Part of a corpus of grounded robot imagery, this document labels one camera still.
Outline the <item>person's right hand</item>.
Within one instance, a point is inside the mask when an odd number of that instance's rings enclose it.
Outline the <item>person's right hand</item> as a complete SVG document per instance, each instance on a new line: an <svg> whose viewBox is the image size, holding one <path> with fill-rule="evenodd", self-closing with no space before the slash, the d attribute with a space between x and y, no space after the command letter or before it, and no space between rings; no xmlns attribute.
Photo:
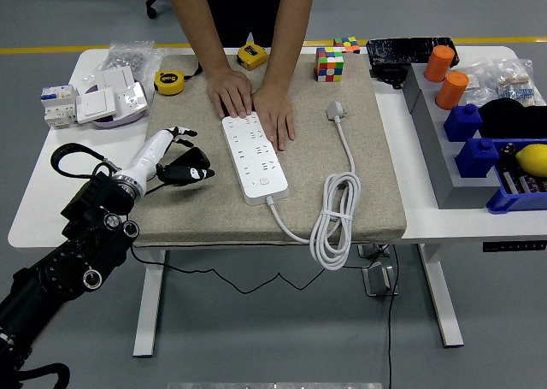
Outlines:
<svg viewBox="0 0 547 389"><path fill-rule="evenodd" d="M245 118L252 110L252 90L248 78L231 68L207 75L209 99L219 119Z"/></svg>

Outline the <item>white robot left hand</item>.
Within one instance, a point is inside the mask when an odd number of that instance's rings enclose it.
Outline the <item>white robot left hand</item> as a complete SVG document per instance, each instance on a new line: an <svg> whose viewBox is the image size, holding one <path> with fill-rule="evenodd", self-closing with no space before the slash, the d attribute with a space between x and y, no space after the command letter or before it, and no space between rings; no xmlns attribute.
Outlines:
<svg viewBox="0 0 547 389"><path fill-rule="evenodd" d="M149 180L157 177L164 184L189 185L215 175L205 154L184 136L195 137L197 132L184 127L162 129L148 139L126 169L117 172L113 179L134 197L143 197ZM182 144L189 150L168 165L161 159L171 144Z"/></svg>

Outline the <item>person's left hand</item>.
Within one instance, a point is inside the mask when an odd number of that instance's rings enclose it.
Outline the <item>person's left hand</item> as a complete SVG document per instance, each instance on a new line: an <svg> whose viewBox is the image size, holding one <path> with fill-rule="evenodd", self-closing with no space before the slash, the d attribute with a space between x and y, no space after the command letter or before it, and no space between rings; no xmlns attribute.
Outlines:
<svg viewBox="0 0 547 389"><path fill-rule="evenodd" d="M285 86L264 82L252 95L263 131L276 151L284 151L286 140L296 137L292 102Z"/></svg>

